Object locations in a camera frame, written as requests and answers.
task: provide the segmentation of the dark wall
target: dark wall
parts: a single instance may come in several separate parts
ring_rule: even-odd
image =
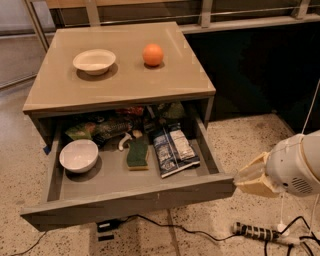
[[[276,110],[301,132],[320,78],[320,23],[186,37],[217,89],[212,119]],[[320,129],[319,98],[306,132]]]

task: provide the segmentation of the white bowl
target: white bowl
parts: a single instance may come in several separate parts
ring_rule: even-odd
[[[83,70],[89,75],[102,75],[115,62],[116,55],[113,52],[95,49],[82,52],[73,59],[73,66]]]
[[[91,140],[75,140],[65,146],[60,153],[60,163],[75,173],[89,171],[97,162],[98,147]]]

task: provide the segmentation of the open drawer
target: open drawer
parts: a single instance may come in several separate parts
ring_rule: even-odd
[[[207,131],[197,115],[190,115],[200,166],[162,179],[153,145],[149,145],[147,171],[129,171],[127,150],[108,142],[88,173],[68,173],[59,163],[63,147],[57,129],[50,154],[47,184],[40,205],[26,207],[21,216],[39,231],[101,222],[130,215],[232,196],[233,178],[222,171]]]

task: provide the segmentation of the sponge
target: sponge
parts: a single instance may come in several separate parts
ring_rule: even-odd
[[[128,143],[129,152],[127,155],[128,169],[131,171],[148,170],[148,145],[143,139],[132,140]]]

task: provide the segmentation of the speckled floor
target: speckled floor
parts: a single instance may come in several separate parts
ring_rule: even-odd
[[[38,62],[42,50],[36,39],[28,40],[33,40],[33,49],[38,49],[34,50],[34,57],[29,56],[28,59],[30,62],[32,59]],[[6,43],[0,40],[2,49],[5,49]],[[7,73],[3,70],[7,67],[4,61],[0,63],[0,80],[3,81]],[[16,65],[10,65],[10,72],[19,67],[18,63],[17,60]],[[19,216],[23,207],[40,202],[48,166],[48,157],[42,151],[44,143],[29,118],[21,111],[30,86],[31,82],[28,82],[0,92],[0,255],[23,252],[43,234]],[[267,114],[211,122],[208,135],[224,170],[235,174],[259,153],[271,150],[279,140],[292,133],[279,117]],[[314,200],[314,196],[297,198],[286,195],[284,223],[289,223],[299,215],[303,215],[309,222]],[[161,224],[179,224],[189,230],[201,230],[216,238],[224,238],[231,235],[231,227],[236,221],[264,228],[274,227],[280,222],[280,207],[280,198],[257,197],[237,189],[227,199],[149,212],[144,216]],[[315,232],[320,231],[319,224],[320,217],[317,214],[313,222]],[[302,235],[305,231],[299,221],[291,229],[291,234]],[[224,242],[215,242],[201,234],[158,227],[143,219],[128,221],[113,234],[114,240],[98,242],[94,223],[49,231],[25,255],[264,255],[264,243],[260,241],[234,237]],[[320,255],[319,247],[312,242],[308,244],[315,255]],[[286,255],[286,251],[286,246],[275,243],[268,245],[268,255]],[[296,247],[291,255],[308,254],[302,247]]]

